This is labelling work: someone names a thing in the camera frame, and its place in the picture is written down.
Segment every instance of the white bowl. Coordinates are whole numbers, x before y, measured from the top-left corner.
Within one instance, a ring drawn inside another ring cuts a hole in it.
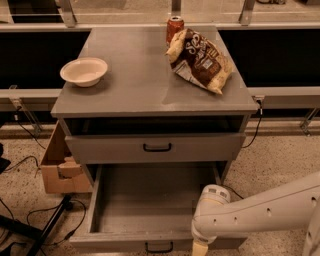
[[[101,59],[79,58],[64,65],[60,70],[60,76],[63,80],[80,87],[90,87],[97,84],[107,70],[107,63]]]

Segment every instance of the cabinet top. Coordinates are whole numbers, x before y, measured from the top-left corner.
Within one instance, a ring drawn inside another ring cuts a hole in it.
[[[230,56],[214,26],[191,28]],[[216,95],[174,74],[166,50],[165,26],[93,28],[79,57],[105,60],[108,72],[90,88],[65,83],[52,115],[241,115],[257,110],[236,67],[222,89],[223,95]]]

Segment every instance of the snack bag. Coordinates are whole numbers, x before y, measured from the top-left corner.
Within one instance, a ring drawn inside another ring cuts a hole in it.
[[[166,52],[172,70],[204,89],[222,94],[233,64],[222,52],[198,32],[185,29],[176,33]]]

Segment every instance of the cardboard box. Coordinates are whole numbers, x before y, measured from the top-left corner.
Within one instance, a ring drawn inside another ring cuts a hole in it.
[[[51,135],[40,168],[48,194],[92,192],[92,186],[86,174],[71,156],[59,122]]]

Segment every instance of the speckled floor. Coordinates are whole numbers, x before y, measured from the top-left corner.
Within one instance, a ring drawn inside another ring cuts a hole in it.
[[[248,197],[320,171],[320,122],[311,123],[310,131],[313,134],[311,137],[304,136],[298,124],[299,122],[293,121],[262,121],[255,142],[249,148],[242,149],[237,160],[233,162],[225,185],[234,188],[243,197]],[[255,126],[255,121],[249,123],[246,130],[248,134],[246,143],[251,140]],[[43,146],[47,146],[53,125],[44,127],[45,130],[39,138],[39,142]],[[4,125],[0,129],[0,142],[4,144],[3,157],[9,159],[12,164],[29,155],[34,155],[40,161],[44,153],[44,150],[34,140],[30,139],[29,135],[19,126]],[[11,209],[14,217],[24,223],[29,211],[53,207],[62,199],[62,195],[45,193],[41,171],[37,172],[33,159],[27,160],[8,173],[1,174],[0,188],[1,199]],[[90,194],[78,194],[74,195],[73,198],[81,200],[88,207],[90,196]],[[238,199],[235,195],[232,195],[232,200]],[[0,214],[10,216],[2,205],[0,205]],[[72,211],[63,214],[47,243],[63,239],[66,233],[78,225],[82,214],[80,205],[74,204]],[[49,213],[36,213],[30,217],[30,222],[32,225],[41,228],[48,217]],[[84,222],[75,235],[82,234],[85,230]],[[5,236],[5,234],[1,235],[2,232],[2,229],[0,229],[0,242]],[[210,251],[208,255],[296,256],[302,253],[304,238],[304,230],[254,233],[249,235],[238,250]],[[4,248],[11,241],[30,242],[24,237],[12,235],[8,241],[1,244],[0,248]],[[25,255],[26,251],[26,248],[16,246],[13,247],[12,255]],[[58,246],[43,246],[43,251],[46,255],[54,256],[78,255],[78,252],[69,242],[64,242]],[[146,255],[146,253],[111,253],[106,255],[138,256]],[[190,252],[174,252],[168,255],[183,256],[190,255]]]

